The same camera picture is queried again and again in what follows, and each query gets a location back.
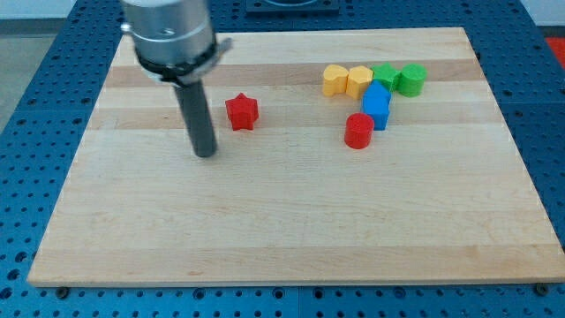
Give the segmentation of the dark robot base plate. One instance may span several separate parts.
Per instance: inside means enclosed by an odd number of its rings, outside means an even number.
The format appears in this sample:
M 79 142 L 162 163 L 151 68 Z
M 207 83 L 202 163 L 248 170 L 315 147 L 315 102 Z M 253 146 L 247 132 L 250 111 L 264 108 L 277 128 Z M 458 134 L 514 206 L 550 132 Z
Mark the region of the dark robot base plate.
M 245 0 L 248 14 L 339 12 L 340 0 Z

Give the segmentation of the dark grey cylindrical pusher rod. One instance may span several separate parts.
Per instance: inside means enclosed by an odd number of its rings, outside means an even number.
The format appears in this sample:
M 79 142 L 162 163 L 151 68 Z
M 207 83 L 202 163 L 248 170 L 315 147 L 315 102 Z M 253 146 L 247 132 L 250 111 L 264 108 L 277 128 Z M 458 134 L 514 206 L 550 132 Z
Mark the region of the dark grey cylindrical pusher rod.
M 201 158 L 214 155 L 217 142 L 202 82 L 176 87 L 175 94 L 194 154 Z

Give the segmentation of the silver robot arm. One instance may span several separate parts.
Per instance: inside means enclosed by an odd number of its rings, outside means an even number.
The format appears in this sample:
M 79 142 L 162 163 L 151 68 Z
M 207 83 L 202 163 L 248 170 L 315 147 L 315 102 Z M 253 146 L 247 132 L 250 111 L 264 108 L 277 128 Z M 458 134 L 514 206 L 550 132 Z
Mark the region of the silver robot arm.
M 133 40 L 139 64 L 155 81 L 170 83 L 192 149 L 198 157 L 217 150 L 202 78 L 232 48 L 219 41 L 205 0 L 122 0 L 124 34 Z

